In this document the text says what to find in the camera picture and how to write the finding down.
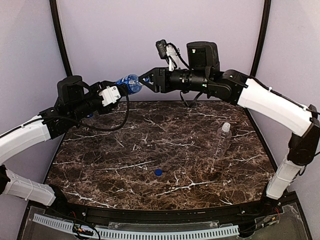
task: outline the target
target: gray wall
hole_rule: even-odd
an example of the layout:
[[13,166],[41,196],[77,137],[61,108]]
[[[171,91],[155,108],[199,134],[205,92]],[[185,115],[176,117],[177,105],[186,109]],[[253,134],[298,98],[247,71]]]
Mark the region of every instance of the gray wall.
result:
[[[276,91],[305,105],[320,109],[320,1],[272,1],[270,20],[257,77]],[[278,162],[288,149],[291,132],[255,113],[271,151]],[[296,190],[314,239],[319,239],[320,156],[298,177]]]
[[[59,1],[73,72],[88,83],[165,67],[155,47],[161,39],[179,47],[185,60],[187,43],[216,42],[222,70],[249,74],[263,4],[263,0]],[[189,93],[188,99],[195,94]],[[154,94],[143,88],[130,99],[180,98],[178,91]]]
[[[49,1],[0,1],[0,133],[24,123],[57,98],[65,77]],[[58,139],[16,155],[5,165],[23,177],[42,182]],[[0,195],[0,239],[17,238],[26,202]]]

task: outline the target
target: plastic bottle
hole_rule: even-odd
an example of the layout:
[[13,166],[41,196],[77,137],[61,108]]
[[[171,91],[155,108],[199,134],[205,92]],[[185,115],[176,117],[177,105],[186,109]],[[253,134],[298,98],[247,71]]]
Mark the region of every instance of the plastic bottle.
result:
[[230,145],[232,133],[230,131],[230,123],[225,122],[216,132],[214,156],[222,158]]
[[129,95],[136,94],[142,89],[142,85],[139,82],[139,77],[135,74],[125,76],[124,78],[121,78],[118,81],[116,81],[115,84],[126,84],[126,86],[128,87]]

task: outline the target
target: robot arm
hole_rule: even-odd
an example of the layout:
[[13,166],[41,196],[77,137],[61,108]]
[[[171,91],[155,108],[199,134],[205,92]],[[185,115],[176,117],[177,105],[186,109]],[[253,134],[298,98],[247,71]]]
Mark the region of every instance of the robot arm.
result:
[[155,93],[202,92],[208,98],[257,111],[289,128],[292,137],[288,154],[264,193],[269,202],[275,202],[315,156],[320,138],[317,109],[282,96],[254,77],[235,70],[221,72],[218,48],[213,42],[188,43],[187,53],[190,69],[157,67],[140,76],[139,81]]
[[58,99],[54,107],[0,136],[0,194],[51,206],[60,195],[58,188],[19,176],[3,164],[33,145],[54,139],[73,126],[78,127],[81,119],[95,111],[109,113],[121,97],[128,94],[125,88],[113,82],[103,81],[88,86],[80,76],[67,77],[57,87]]

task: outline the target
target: marble table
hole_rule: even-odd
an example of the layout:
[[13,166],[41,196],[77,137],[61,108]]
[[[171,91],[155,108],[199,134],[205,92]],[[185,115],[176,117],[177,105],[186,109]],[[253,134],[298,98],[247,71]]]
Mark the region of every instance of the marble table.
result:
[[[84,122],[101,128],[121,123],[126,104]],[[232,138],[214,158],[214,137],[224,122]],[[162,175],[156,176],[155,170]],[[186,108],[178,101],[131,102],[126,125],[115,132],[72,128],[47,184],[68,201],[132,210],[182,210],[259,200],[274,169],[244,110],[221,101]]]

